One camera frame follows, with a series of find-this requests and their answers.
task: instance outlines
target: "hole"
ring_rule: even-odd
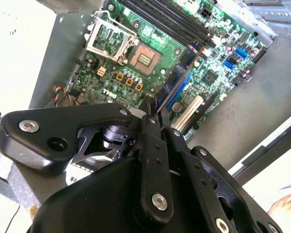
[[[161,163],[161,160],[158,159],[158,158],[155,158],[154,161],[155,161],[158,165],[161,165],[161,164],[162,164],[162,163]]]
[[[48,147],[53,151],[65,151],[68,148],[68,143],[60,137],[52,137],[48,140]]]
[[[201,179],[200,181],[202,182],[202,184],[203,184],[204,186],[207,185],[206,181],[204,181],[203,179]]]
[[[224,210],[225,215],[227,216],[228,220],[231,221],[234,217],[234,211],[231,203],[229,203],[229,201],[226,200],[224,197],[219,197],[218,199]]]
[[[132,146],[136,143],[136,139],[134,138],[130,138],[127,140],[126,144],[129,145],[129,146]]]
[[[159,203],[159,204],[163,204],[163,200],[161,198],[156,198],[156,201]]]
[[[223,223],[220,223],[220,227],[221,227],[223,230],[226,230],[226,225],[224,225]]]
[[[266,229],[266,227],[262,223],[257,221],[257,225],[263,233],[268,233],[268,230]]]

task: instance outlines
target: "bolt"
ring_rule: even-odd
[[[161,211],[165,211],[167,210],[167,201],[166,199],[159,193],[153,194],[152,196],[152,203],[153,205],[161,210]]]
[[[35,133],[40,129],[38,122],[34,120],[23,120],[18,124],[18,126],[22,131],[28,133]]]
[[[174,134],[175,134],[176,136],[178,136],[178,137],[181,136],[181,134],[180,134],[177,130],[174,130]]]
[[[120,113],[123,114],[123,115],[125,115],[125,116],[128,115],[128,113],[125,110],[123,110],[123,109],[120,109]]]
[[[206,153],[203,149],[200,149],[199,152],[200,152],[202,155],[204,155],[204,156],[207,155],[207,153]]]
[[[268,224],[268,226],[271,228],[272,232],[274,232],[274,233],[278,233],[276,227],[274,227],[271,223]]]
[[[151,122],[151,123],[153,123],[153,124],[156,124],[156,121],[153,119],[153,118],[149,118],[149,121]]]
[[[114,10],[114,6],[112,4],[108,5],[108,11],[113,11]]]
[[[222,233],[229,233],[229,228],[227,224],[220,218],[216,218],[215,224],[217,225],[217,228],[222,232]]]

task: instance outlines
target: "expansion card slot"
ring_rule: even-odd
[[[181,130],[181,128],[187,123],[190,117],[194,114],[194,112],[202,105],[204,102],[203,98],[197,96],[192,103],[187,107],[187,109],[182,113],[180,118],[173,124],[171,127],[177,130]]]
[[[220,94],[219,91],[214,93],[208,100],[206,100],[205,105],[203,105],[199,110],[198,113],[194,113],[193,117],[187,121],[185,127],[182,129],[183,135],[186,135],[190,129],[199,121],[199,119],[206,113],[206,111],[212,106],[215,102],[216,98]]]
[[[120,3],[143,17],[164,33],[186,46],[193,40],[210,43],[211,39],[201,26],[188,23],[188,18],[176,16],[171,7],[165,7],[163,3],[156,0],[120,0]]]

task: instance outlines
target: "cable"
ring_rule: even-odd
[[[11,221],[9,222],[8,228],[5,230],[4,233],[7,233],[7,232],[8,232],[8,230],[9,230],[9,228],[10,228],[10,225],[11,225],[13,219],[15,218],[16,214],[18,213],[19,209],[20,209],[20,205],[18,206],[18,209],[16,210],[15,214],[14,214],[13,217],[11,218]]]
[[[71,102],[73,102],[73,104],[79,105],[75,100],[72,99],[72,97],[70,95],[68,95],[67,90],[68,90],[68,87],[67,87],[66,91],[61,86],[56,86],[55,87],[55,97],[54,97],[54,105],[55,105],[55,107],[58,107],[57,100],[59,98],[59,93],[61,91],[64,93],[64,95],[65,95],[66,98],[69,98],[69,100]]]

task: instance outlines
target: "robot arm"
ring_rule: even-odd
[[[91,175],[65,182],[73,163]],[[203,147],[191,151],[165,108],[112,103],[9,113],[0,124],[6,196],[39,208],[30,233],[280,233]]]

